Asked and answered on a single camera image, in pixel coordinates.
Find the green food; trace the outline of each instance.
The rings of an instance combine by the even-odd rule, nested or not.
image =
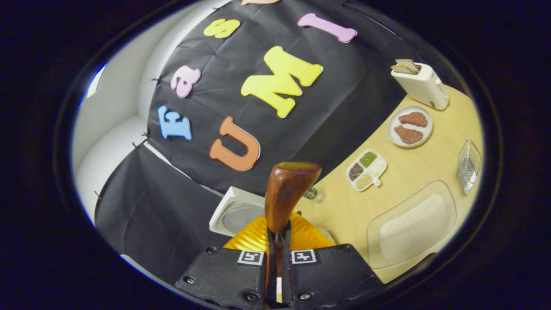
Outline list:
[[[369,167],[369,165],[371,165],[375,158],[377,158],[377,155],[375,153],[368,152],[360,159],[360,163],[364,165],[365,168],[367,168]]]

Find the brown wooden stick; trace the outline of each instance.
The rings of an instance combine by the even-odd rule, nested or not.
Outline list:
[[[284,235],[291,212],[320,174],[321,166],[316,163],[280,163],[274,166],[264,203],[266,222],[271,232]]]

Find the orange foam letter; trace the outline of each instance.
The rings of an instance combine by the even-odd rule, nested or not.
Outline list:
[[[220,134],[223,136],[230,135],[243,143],[247,147],[247,154],[243,157],[239,157],[225,148],[222,145],[222,140],[216,139],[210,147],[210,157],[212,159],[218,159],[233,170],[247,171],[251,169],[260,157],[260,144],[258,141],[248,132],[234,125],[233,119],[229,116],[222,122]]]

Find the white sectioned tray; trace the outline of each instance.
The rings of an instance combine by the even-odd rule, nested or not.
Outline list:
[[[426,120],[428,122],[426,127],[400,123],[400,120],[398,119],[398,117],[412,113],[412,112],[421,112],[423,113],[423,115],[425,115]],[[400,138],[400,136],[396,133],[396,131],[394,131],[394,128],[400,125],[402,125],[406,129],[414,129],[422,132],[423,138],[419,142],[416,142],[413,144],[404,143]],[[427,109],[419,105],[409,105],[399,109],[394,114],[392,114],[392,116],[388,121],[388,125],[386,126],[386,134],[390,139],[390,141],[392,141],[392,143],[396,144],[397,146],[401,146],[405,148],[411,148],[411,147],[422,145],[423,143],[425,143],[425,141],[430,137],[432,133],[433,133],[433,118],[432,116],[430,116],[430,113]]]
[[[373,153],[377,155],[377,158],[375,158],[375,160],[369,166],[365,167],[360,160],[367,153]],[[350,178],[350,170],[352,170],[355,164],[358,164],[362,168],[362,173],[357,178],[352,180]],[[388,163],[386,162],[386,159],[383,158],[383,156],[379,155],[377,152],[373,151],[372,149],[366,149],[360,154],[360,156],[356,158],[356,160],[352,164],[348,166],[348,169],[346,170],[346,178],[348,179],[348,181],[356,191],[364,191],[366,188],[371,186],[371,184],[375,184],[376,186],[381,186],[381,180],[379,178],[381,174],[385,172],[387,166],[388,166]],[[359,181],[361,181],[363,178],[368,178],[368,179],[371,178],[372,181],[366,184],[363,184],[362,186]]]
[[[429,249],[450,233],[456,214],[446,183],[432,181],[369,223],[369,266],[388,267]]]

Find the yellow foam letter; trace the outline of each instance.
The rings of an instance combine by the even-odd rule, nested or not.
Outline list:
[[[284,118],[295,106],[292,98],[283,99],[278,94],[300,96],[302,90],[295,83],[294,76],[300,85],[307,87],[320,76],[323,67],[312,65],[304,60],[283,51],[281,46],[272,47],[264,62],[274,73],[272,76],[249,76],[241,87],[241,95],[255,95],[277,110],[277,116]]]
[[[235,29],[237,29],[240,24],[241,23],[237,19],[217,19],[205,28],[203,34],[206,36],[214,36],[218,39],[227,38],[234,33]]]

